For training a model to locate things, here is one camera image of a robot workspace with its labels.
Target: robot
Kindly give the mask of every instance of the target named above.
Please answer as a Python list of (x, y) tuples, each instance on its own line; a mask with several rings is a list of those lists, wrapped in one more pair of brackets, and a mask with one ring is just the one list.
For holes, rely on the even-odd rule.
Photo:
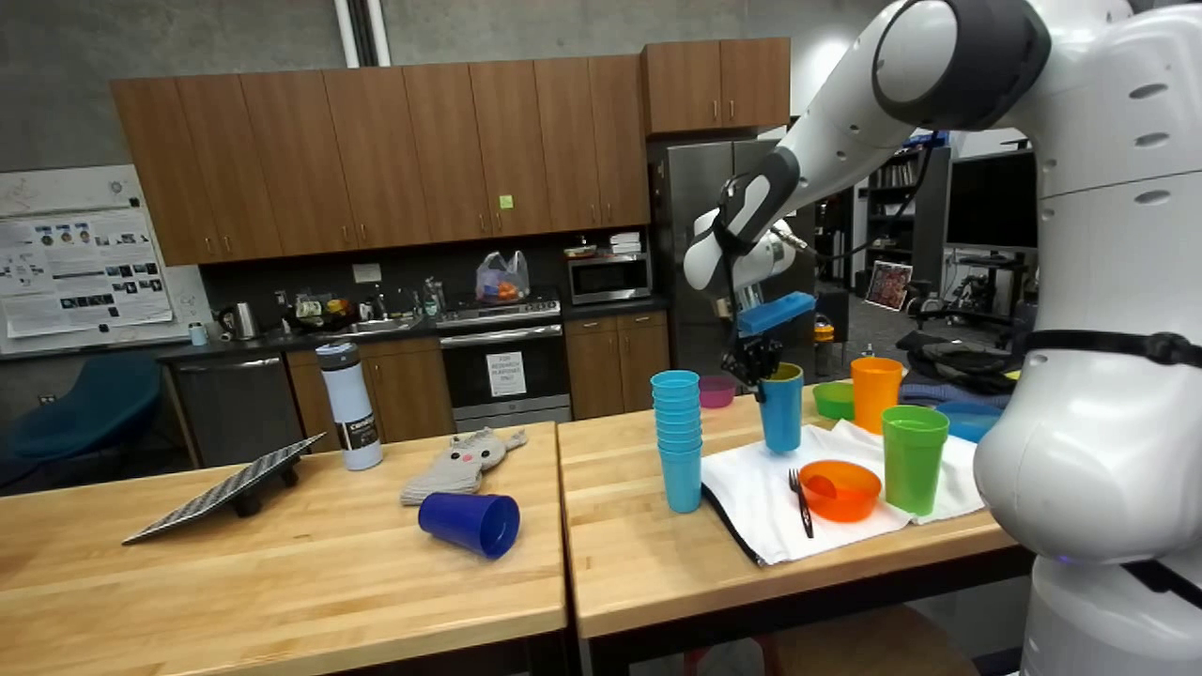
[(1042, 306), (978, 450), (986, 502), (1037, 553), (1028, 676), (1202, 672), (1197, 62), (1197, 3), (899, 0), (684, 254), (694, 290), (733, 284), (746, 316), (781, 214), (868, 175), (913, 129), (1032, 137)]

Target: refrigerator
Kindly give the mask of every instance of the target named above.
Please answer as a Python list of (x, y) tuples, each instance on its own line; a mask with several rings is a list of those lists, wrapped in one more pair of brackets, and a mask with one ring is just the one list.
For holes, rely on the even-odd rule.
[[(658, 228), (658, 278), (668, 296), (668, 341), (671, 364), (694, 372), (723, 372), (733, 345), (729, 324), (719, 316), (719, 296), (694, 293), (684, 280), (684, 253), (690, 226), (703, 211), (719, 206), (729, 181), (756, 175), (760, 161), (775, 151), (771, 137), (705, 137), (705, 142), (665, 142), (650, 151), (650, 200)], [(797, 238), (813, 238), (804, 216), (790, 216)], [(817, 293), (813, 254), (800, 265), (766, 284), (771, 296), (790, 290)], [(813, 369), (813, 316), (779, 329), (786, 356)]]

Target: microwave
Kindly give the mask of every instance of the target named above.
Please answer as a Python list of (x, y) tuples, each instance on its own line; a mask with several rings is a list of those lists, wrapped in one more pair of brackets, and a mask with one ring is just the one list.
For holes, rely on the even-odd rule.
[(566, 299), (571, 304), (612, 304), (653, 293), (653, 258), (646, 253), (599, 253), (566, 258)]

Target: backsplash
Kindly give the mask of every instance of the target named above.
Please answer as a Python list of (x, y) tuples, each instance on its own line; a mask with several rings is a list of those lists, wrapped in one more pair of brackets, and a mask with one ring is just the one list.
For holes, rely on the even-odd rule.
[(231, 306), (237, 299), (273, 299), (279, 290), (296, 293), (338, 293), (338, 296), (371, 296), (375, 284), (353, 280), (353, 261), (381, 261), (382, 290), (418, 290), (423, 278), (440, 278), (446, 304), (475, 299), (478, 265), (488, 253), (517, 253), (531, 261), (531, 296), (566, 296), (565, 280), (565, 249), (577, 240), (609, 244), (609, 233), (565, 233), (565, 238), (526, 238), (526, 240), (482, 240), (482, 244), (433, 244), (433, 249), (396, 249), (396, 253), (360, 253), (360, 254), (314, 254), (314, 258), (264, 258), (264, 261), (223, 261), (202, 265), (202, 284), (212, 306)]

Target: green cup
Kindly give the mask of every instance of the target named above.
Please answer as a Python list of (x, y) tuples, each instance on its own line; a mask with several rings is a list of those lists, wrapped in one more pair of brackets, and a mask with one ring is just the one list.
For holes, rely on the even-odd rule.
[(933, 513), (947, 429), (949, 422), (933, 404), (888, 410), (888, 502), (909, 513)]
[(817, 382), (817, 412), (833, 425), (854, 422), (858, 412), (854, 378)]

